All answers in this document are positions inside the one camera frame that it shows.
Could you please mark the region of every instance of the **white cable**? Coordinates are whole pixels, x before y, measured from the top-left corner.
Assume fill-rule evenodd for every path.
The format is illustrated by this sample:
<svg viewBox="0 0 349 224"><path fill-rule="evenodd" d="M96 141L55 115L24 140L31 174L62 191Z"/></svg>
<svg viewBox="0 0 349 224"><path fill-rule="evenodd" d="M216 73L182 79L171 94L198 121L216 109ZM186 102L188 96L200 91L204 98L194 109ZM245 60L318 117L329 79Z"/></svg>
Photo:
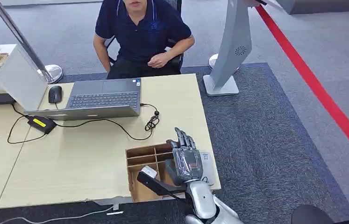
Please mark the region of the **white cable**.
<svg viewBox="0 0 349 224"><path fill-rule="evenodd" d="M64 218L54 218L54 219L49 219L49 220L46 220L46 221L43 221L43 222L40 222L40 223L31 222L30 220L28 220L28 219L26 219L26 218L24 218L24 217L16 217L16 218L11 218L11 219L5 220L4 222L2 222L2 223L0 223L0 224L4 224L4 223L7 223L7 222L9 222L9 221L16 220L16 219L23 219L24 221L26 221L26 222L28 222L28 223L31 223L31 224L44 224L44 223L51 222L51 221L56 221L56 220L83 218L83 217L86 217L86 216L89 216L89 215L93 215L93 214L103 213L103 212L109 211L109 210L112 209L112 208L113 208L113 206L112 206L111 208L106 209L106 210L94 211L94 212L85 214L85 215L83 215L83 216L64 217Z"/></svg>

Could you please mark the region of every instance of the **navy polo shirt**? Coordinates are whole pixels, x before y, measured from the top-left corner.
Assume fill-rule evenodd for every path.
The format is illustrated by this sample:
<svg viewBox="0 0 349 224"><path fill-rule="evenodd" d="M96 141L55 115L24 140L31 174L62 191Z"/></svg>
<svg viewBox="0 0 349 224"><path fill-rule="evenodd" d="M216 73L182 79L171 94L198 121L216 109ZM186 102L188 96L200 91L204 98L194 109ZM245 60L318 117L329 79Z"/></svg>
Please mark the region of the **navy polo shirt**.
<svg viewBox="0 0 349 224"><path fill-rule="evenodd" d="M143 63L165 52L168 39L178 42L191 36L178 11L165 0L147 0L146 15L138 26L122 0L104 0L95 32L103 39L115 36L121 46L118 58Z"/></svg>

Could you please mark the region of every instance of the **black chair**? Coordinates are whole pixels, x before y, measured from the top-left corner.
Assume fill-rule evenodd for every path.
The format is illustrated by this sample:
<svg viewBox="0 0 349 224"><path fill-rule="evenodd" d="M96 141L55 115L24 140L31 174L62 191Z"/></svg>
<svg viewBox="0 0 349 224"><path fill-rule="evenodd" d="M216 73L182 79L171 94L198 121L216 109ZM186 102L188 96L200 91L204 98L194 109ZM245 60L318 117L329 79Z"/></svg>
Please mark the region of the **black chair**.
<svg viewBox="0 0 349 224"><path fill-rule="evenodd" d="M173 8L177 9L177 11L181 14L181 2L182 0L165 0L167 2L170 3L171 6L173 6ZM110 46L110 44L114 41L115 37L108 43L106 43L107 45L107 50L108 47ZM174 40L168 39L166 42L166 46L169 48L174 47L174 45L176 45L176 42ZM113 58L110 58L110 63L111 65L115 63L116 60L114 60ZM181 66L183 65L183 59L184 59L184 54L178 55L176 57L174 57L173 59L171 59L167 65L171 66L175 71L178 72L178 74L181 74Z"/></svg>

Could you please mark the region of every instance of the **red stripe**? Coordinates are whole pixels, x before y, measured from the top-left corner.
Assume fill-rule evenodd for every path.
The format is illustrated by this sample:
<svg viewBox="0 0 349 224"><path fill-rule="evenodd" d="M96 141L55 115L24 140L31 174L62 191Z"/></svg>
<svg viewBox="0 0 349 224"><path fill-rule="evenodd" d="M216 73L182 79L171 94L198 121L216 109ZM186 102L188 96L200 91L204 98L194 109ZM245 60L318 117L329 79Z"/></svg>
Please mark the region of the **red stripe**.
<svg viewBox="0 0 349 224"><path fill-rule="evenodd" d="M256 7L257 12L260 14L261 18L265 22L266 26L272 32L276 41L279 43L283 51L286 53L287 57L290 59L292 64L298 70L302 78L305 80L306 84L311 88L312 92L315 94L317 99L335 120L337 125L342 129L345 135L349 139L349 119L334 102L331 96L326 92L324 87L321 85L319 80L310 70L308 65L304 62L302 57L298 54L295 48L288 41L286 36L282 33L273 19L265 11L265 9L259 5Z"/></svg>

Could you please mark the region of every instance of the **robot finger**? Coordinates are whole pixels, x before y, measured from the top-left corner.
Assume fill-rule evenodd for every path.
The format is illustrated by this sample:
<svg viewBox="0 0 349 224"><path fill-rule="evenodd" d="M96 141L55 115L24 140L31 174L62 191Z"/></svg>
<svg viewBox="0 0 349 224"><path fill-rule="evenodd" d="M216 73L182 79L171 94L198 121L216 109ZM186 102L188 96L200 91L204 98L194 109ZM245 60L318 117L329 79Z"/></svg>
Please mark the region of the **robot finger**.
<svg viewBox="0 0 349 224"><path fill-rule="evenodd" d="M184 136L184 139L185 139L185 145L187 146L187 148L190 148L191 147L191 142L189 141L189 136L186 135L185 132L181 131L181 133L183 134Z"/></svg>
<svg viewBox="0 0 349 224"><path fill-rule="evenodd" d="M180 142L180 146L185 146L185 137L186 136L183 135L182 131L178 127L175 127L174 130L177 133L178 141Z"/></svg>
<svg viewBox="0 0 349 224"><path fill-rule="evenodd" d="M166 143L169 143L171 148L177 148L178 147L177 142L175 142L175 141L173 141L171 139L166 140Z"/></svg>
<svg viewBox="0 0 349 224"><path fill-rule="evenodd" d="M189 142L191 143L192 149L196 149L196 145L195 145L195 142L193 141L193 138L189 135L187 137L189 139Z"/></svg>

